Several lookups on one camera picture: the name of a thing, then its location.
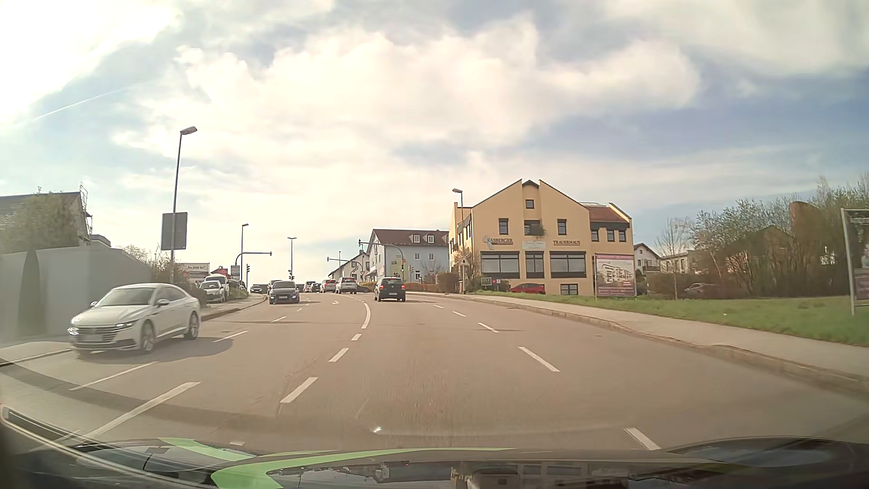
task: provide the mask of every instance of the white sedan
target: white sedan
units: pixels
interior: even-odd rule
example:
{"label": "white sedan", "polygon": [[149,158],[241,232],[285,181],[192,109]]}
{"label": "white sedan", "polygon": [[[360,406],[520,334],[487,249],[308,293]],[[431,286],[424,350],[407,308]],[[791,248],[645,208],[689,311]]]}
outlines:
{"label": "white sedan", "polygon": [[75,316],[67,329],[79,351],[138,350],[148,353],[163,339],[199,336],[199,300],[169,284],[116,287]]}

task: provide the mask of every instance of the white suv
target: white suv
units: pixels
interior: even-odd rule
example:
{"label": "white suv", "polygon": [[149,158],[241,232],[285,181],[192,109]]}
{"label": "white suv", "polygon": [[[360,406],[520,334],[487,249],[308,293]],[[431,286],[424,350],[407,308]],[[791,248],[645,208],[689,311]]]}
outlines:
{"label": "white suv", "polygon": [[351,277],[341,277],[341,280],[338,281],[338,285],[335,286],[335,291],[339,294],[355,294],[356,279]]}

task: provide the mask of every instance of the car hood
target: car hood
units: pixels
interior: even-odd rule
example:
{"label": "car hood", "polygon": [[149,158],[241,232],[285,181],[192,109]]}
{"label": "car hood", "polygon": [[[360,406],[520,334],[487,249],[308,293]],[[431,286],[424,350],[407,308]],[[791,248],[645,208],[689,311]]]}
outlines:
{"label": "car hood", "polygon": [[71,323],[76,326],[116,325],[139,319],[150,311],[152,305],[104,305],[92,307],[75,316]]}

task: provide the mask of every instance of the sidewalk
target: sidewalk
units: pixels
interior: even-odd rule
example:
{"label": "sidewalk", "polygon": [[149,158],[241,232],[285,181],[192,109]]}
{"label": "sidewalk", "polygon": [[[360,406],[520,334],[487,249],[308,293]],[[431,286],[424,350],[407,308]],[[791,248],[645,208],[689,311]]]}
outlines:
{"label": "sidewalk", "polygon": [[869,348],[863,346],[542,300],[470,294],[442,296],[568,318],[666,341],[850,392],[869,394]]}
{"label": "sidewalk", "polygon": [[[251,294],[248,298],[238,299],[231,302],[208,305],[201,309],[202,320],[219,318],[220,316],[247,309],[250,306],[260,304],[267,298],[266,295]],[[47,338],[33,338],[30,340],[0,344],[0,367],[32,360],[49,357],[70,350],[70,342],[66,335]]]}

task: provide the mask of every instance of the curb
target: curb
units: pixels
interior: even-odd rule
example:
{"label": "curb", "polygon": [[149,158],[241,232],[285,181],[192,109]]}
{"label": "curb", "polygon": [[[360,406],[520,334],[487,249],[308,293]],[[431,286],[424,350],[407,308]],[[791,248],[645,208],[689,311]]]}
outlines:
{"label": "curb", "polygon": [[639,338],[651,339],[668,345],[680,346],[695,352],[704,353],[706,355],[729,360],[742,365],[750,365],[758,367],[768,372],[778,373],[789,378],[806,381],[810,384],[819,385],[821,387],[832,388],[838,391],[844,391],[851,394],[859,394],[869,396],[869,378],[853,373],[840,372],[831,369],[825,369],[814,365],[801,364],[792,360],[783,358],[770,357],[763,353],[751,352],[743,350],[736,346],[730,345],[696,345],[677,338],[668,338],[665,336],[657,336],[645,332],[638,332],[627,326],[624,326],[615,321],[608,319],[595,318],[583,314],[575,314],[572,312],[555,311],[545,307],[535,307],[532,305],[515,304],[497,299],[481,298],[480,296],[462,296],[461,294],[443,294],[446,298],[455,298],[459,300],[470,300],[473,302],[482,302],[484,304],[500,305],[502,307],[512,307],[522,309],[523,311],[536,312],[547,316],[569,319],[578,323],[606,328],[617,332],[623,332]]}

